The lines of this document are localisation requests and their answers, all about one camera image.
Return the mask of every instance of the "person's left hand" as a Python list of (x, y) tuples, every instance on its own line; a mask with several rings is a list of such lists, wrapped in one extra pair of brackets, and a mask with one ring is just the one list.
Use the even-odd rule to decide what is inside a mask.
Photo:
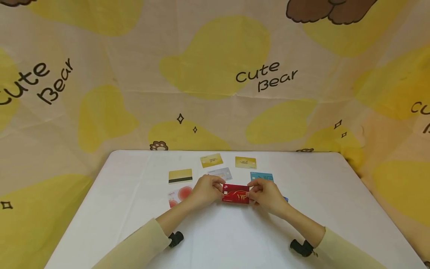
[(187, 200), (193, 204), (195, 209), (206, 207), (224, 197), (222, 193), (224, 183), (225, 180), (218, 176), (203, 175), (197, 181)]

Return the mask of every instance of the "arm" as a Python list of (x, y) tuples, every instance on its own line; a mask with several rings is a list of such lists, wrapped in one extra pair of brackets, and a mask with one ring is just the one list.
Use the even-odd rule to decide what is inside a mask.
[(267, 212), (286, 220), (315, 248), (320, 257), (336, 269), (385, 269), (359, 248), (293, 208), (272, 181), (256, 179), (247, 196)]
[(223, 197), (224, 183), (217, 176), (202, 176), (188, 198), (136, 230), (92, 269), (142, 269), (170, 244), (168, 236), (186, 216)]

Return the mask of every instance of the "gold card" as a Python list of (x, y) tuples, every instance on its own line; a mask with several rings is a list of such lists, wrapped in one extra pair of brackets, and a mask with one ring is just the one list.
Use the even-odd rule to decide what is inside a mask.
[(236, 167), (257, 169), (257, 160), (255, 158), (237, 157), (236, 156)]
[(200, 161), (202, 162), (203, 168), (224, 163), (219, 153), (200, 157)]
[(193, 171), (191, 169), (176, 170), (169, 172), (169, 184), (189, 182), (193, 180)]

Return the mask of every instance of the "fabric backdrop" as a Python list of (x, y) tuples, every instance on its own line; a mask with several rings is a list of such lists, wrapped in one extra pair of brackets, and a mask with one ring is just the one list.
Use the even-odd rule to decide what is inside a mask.
[(430, 260), (428, 0), (0, 3), (2, 268), (117, 149), (340, 152)]

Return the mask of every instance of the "black clip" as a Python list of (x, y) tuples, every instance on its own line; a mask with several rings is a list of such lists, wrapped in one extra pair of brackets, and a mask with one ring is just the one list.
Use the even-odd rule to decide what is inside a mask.
[(301, 245), (297, 240), (294, 239), (290, 244), (290, 248), (294, 249), (303, 257), (309, 257), (313, 253), (313, 247), (306, 240), (304, 241), (303, 245)]
[(172, 240), (169, 247), (172, 248), (177, 246), (184, 239), (184, 235), (180, 231), (177, 231), (175, 234), (172, 233), (169, 238)]

